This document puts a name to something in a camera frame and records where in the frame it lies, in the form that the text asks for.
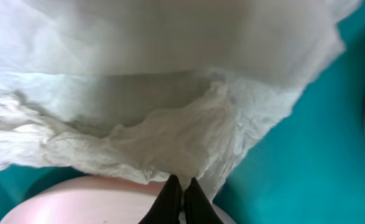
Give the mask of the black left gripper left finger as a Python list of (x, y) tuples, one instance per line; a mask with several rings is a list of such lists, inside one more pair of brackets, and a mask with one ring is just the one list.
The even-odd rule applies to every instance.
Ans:
[(178, 177), (171, 175), (139, 224), (179, 224), (181, 201), (182, 186)]

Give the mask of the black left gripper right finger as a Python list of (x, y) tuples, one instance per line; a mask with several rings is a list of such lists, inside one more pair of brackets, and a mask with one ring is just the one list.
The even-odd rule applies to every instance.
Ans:
[(195, 177), (184, 192), (184, 211), (187, 224), (223, 224)]

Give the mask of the white napkin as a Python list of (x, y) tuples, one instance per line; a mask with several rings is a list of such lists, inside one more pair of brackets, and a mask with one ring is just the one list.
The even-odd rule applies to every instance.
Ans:
[(0, 170), (227, 176), (340, 55), (359, 1), (2, 1)]

